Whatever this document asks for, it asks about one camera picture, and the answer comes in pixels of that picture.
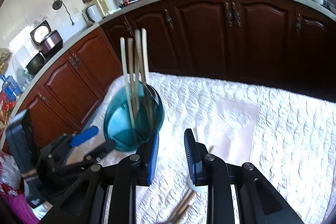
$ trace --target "white textured tablecloth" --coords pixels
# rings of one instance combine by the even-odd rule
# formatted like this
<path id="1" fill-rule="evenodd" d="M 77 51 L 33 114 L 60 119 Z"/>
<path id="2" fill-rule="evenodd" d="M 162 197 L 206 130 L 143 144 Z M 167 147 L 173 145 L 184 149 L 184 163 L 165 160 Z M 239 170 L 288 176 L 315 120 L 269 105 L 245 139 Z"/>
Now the white textured tablecloth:
<path id="1" fill-rule="evenodd" d="M 285 90 L 223 80 L 150 73 L 149 84 L 160 94 L 165 121 L 153 184 L 137 187 L 137 223 L 168 218 L 187 190 L 188 168 L 183 134 L 191 128 L 207 147 L 215 134 L 219 97 L 259 107 L 250 161 L 273 184 L 304 223 L 321 223 L 336 203 L 336 104 Z M 104 142 L 106 109 L 123 78 L 114 81 L 92 125 L 100 133 L 76 148 L 68 162 Z M 113 151 L 103 166 L 129 153 Z M 198 193 L 181 223 L 206 223 L 207 193 Z"/>

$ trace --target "black pot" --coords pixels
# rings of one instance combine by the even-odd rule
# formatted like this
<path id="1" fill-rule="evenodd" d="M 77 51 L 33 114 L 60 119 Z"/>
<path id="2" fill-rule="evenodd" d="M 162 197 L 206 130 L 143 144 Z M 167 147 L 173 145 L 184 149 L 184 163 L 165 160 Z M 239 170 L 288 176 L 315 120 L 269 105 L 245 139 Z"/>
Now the black pot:
<path id="1" fill-rule="evenodd" d="M 37 55 L 33 57 L 32 60 L 29 61 L 28 65 L 26 66 L 26 69 L 28 70 L 29 74 L 35 76 L 43 67 L 43 65 L 44 65 L 44 58 L 41 52 L 39 52 Z"/>

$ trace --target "blue bowl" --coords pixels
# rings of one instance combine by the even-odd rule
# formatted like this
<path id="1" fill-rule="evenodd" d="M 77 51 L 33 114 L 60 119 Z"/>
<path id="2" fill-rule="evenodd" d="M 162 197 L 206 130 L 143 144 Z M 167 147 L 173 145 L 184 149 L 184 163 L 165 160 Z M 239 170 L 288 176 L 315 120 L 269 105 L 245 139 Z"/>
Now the blue bowl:
<path id="1" fill-rule="evenodd" d="M 164 119 L 162 101 L 157 91 L 153 87 L 151 88 L 156 93 L 159 102 L 157 104 L 155 100 L 150 97 L 152 100 L 154 128 L 160 131 Z M 151 129 L 144 107 L 145 98 L 142 83 L 139 83 L 139 99 L 140 109 L 134 121 L 134 129 L 132 129 L 129 116 L 125 87 L 122 87 L 116 93 L 108 106 L 104 120 L 104 137 L 106 140 L 115 140 L 117 143 L 115 149 L 118 151 L 134 151 L 138 148 L 139 144 L 147 142 L 149 139 Z"/>

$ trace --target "pot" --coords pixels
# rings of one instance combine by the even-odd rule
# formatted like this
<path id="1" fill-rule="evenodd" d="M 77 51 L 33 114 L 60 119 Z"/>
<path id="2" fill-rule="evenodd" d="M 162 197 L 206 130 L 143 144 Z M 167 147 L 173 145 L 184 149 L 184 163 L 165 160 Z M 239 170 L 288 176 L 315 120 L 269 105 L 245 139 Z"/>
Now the pot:
<path id="1" fill-rule="evenodd" d="M 35 55 L 32 60 L 29 61 L 28 65 L 26 66 L 26 69 L 28 70 L 29 74 L 35 76 L 40 69 L 44 65 L 44 58 L 41 54 L 41 52 L 38 52 L 37 55 Z"/>
<path id="2" fill-rule="evenodd" d="M 52 58 L 63 47 L 63 39 L 57 30 L 48 33 L 40 43 L 40 49 L 46 60 Z"/>

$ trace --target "blue water jug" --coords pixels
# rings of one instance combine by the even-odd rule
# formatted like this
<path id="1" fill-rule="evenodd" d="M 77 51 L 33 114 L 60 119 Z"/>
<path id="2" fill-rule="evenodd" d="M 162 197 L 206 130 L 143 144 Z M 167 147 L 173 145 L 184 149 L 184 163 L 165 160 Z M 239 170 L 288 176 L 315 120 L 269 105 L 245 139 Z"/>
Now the blue water jug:
<path id="1" fill-rule="evenodd" d="M 7 78 L 4 75 L 1 75 L 1 79 L 3 80 L 2 91 L 5 93 L 10 102 L 15 101 L 16 98 L 22 93 L 19 85 L 11 75 L 9 75 Z"/>

